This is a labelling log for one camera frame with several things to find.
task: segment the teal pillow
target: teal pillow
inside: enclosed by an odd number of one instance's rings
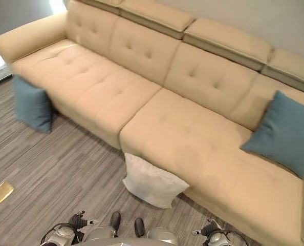
[[[19,76],[13,78],[15,117],[43,133],[51,132],[52,105],[45,90],[36,88]]]
[[[274,160],[304,179],[304,105],[277,91],[258,129],[241,149]]]

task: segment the gray carpet floor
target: gray carpet floor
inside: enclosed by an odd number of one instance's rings
[[[207,217],[216,218],[206,209],[183,194],[168,210],[140,201],[122,183],[126,166],[121,151],[61,115],[55,117],[51,134],[36,132],[15,120],[13,108],[8,81],[0,85],[0,183],[7,180],[15,190],[0,204],[0,246],[39,245],[52,225],[67,222],[79,210],[100,219],[100,225],[121,211],[123,237],[135,236],[134,220],[142,217],[147,230],[166,227],[177,234],[180,245],[202,245],[204,238],[191,231],[202,228]]]

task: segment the gray wall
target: gray wall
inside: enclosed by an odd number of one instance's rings
[[[304,0],[157,0],[304,56]]]
[[[51,14],[49,0],[0,0],[0,34]]]

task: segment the yellow paper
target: yellow paper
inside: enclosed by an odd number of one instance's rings
[[[13,190],[14,188],[8,182],[0,184],[0,203],[4,201]]]

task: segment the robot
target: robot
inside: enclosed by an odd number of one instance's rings
[[[68,223],[56,224],[44,235],[40,246],[71,246],[78,243],[82,246],[179,246],[176,235],[164,228],[154,228],[145,233],[144,221],[141,218],[137,218],[134,223],[136,238],[118,237],[117,232],[121,221],[119,212],[113,213],[108,226],[91,231],[84,239],[84,233],[78,230],[98,222],[98,220],[83,219],[84,213],[85,211],[80,211],[75,214]],[[248,246],[242,234],[222,230],[213,219],[208,218],[207,221],[207,226],[201,230],[192,231],[195,235],[207,237],[203,246],[235,246],[227,237],[229,233],[236,233],[241,236]],[[52,231],[54,233],[46,240],[46,237]]]

